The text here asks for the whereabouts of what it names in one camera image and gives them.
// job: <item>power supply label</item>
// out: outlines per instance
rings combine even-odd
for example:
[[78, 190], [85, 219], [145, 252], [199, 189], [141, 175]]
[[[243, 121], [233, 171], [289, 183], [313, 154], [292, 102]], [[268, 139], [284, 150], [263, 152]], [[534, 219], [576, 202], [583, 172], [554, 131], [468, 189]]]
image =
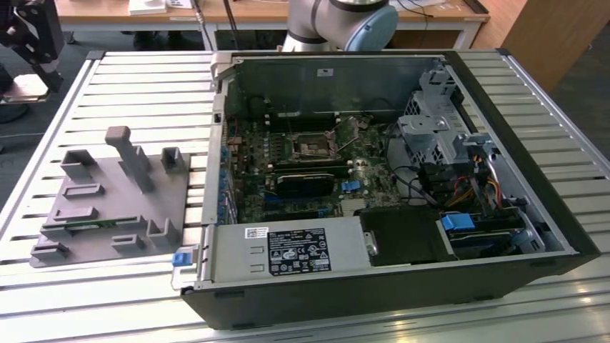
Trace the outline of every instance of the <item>power supply label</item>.
[[323, 228], [269, 232], [267, 243], [268, 272], [273, 277], [331, 270]]

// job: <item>green circuit board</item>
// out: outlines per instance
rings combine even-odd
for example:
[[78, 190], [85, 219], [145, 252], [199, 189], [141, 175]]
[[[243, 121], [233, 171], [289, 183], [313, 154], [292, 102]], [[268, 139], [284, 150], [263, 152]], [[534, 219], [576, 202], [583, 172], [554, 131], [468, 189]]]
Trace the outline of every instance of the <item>green circuit board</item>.
[[[361, 199], [365, 207], [400, 203], [383, 155], [387, 124], [369, 124], [353, 115], [340, 120], [332, 130], [316, 132], [272, 133], [260, 122], [228, 128], [239, 223], [341, 217], [341, 202], [352, 199]], [[281, 199], [275, 193], [279, 176], [268, 170], [269, 164], [307, 165], [320, 160], [349, 164], [348, 175], [335, 179], [331, 194]], [[359, 188], [341, 191], [341, 183], [352, 181]]]

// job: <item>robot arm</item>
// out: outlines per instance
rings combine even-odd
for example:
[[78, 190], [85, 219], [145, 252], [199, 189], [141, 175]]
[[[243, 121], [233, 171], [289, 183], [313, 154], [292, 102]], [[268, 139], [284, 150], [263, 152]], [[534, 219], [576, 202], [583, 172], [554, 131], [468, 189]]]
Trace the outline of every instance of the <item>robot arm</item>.
[[388, 0], [289, 0], [283, 51], [381, 50], [396, 30]]
[[[0, 44], [10, 48], [30, 64], [48, 90], [57, 91], [62, 80], [56, 68], [64, 39], [53, 0], [1, 1]], [[2, 95], [10, 93], [17, 78], [13, 82], [1, 66], [0, 78], [1, 99]], [[20, 91], [20, 95], [24, 95], [26, 89]]]

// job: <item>blue connector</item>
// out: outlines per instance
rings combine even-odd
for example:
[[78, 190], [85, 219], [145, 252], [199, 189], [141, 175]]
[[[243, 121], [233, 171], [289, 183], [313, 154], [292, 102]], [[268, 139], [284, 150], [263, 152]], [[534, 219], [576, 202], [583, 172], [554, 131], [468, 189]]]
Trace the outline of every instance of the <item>blue connector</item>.
[[172, 257], [173, 267], [187, 267], [192, 264], [192, 253], [176, 252]]
[[445, 231], [472, 230], [475, 223], [467, 213], [449, 213], [440, 219]]
[[349, 181], [349, 182], [341, 182], [341, 191], [343, 192], [352, 192], [359, 188], [360, 188], [360, 181], [359, 180]]

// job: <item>slotted aluminum surface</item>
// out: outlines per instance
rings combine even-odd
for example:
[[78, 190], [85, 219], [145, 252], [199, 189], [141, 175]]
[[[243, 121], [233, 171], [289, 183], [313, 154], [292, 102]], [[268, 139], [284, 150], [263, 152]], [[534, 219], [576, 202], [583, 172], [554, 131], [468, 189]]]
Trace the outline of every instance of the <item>slotted aluminum surface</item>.
[[199, 239], [212, 120], [211, 55], [108, 53], [101, 61], [85, 62], [0, 215], [0, 341], [596, 342], [610, 338], [607, 162], [508, 57], [482, 51], [463, 52], [461, 58], [603, 252], [595, 261], [532, 282], [499, 300], [233, 332], [207, 328], [179, 299], [169, 286], [169, 255], [30, 268], [29, 250], [61, 183], [58, 160], [68, 149], [78, 148], [96, 157], [116, 156], [102, 141], [110, 125], [129, 125], [132, 141], [148, 153], [179, 146], [195, 155], [185, 244]]

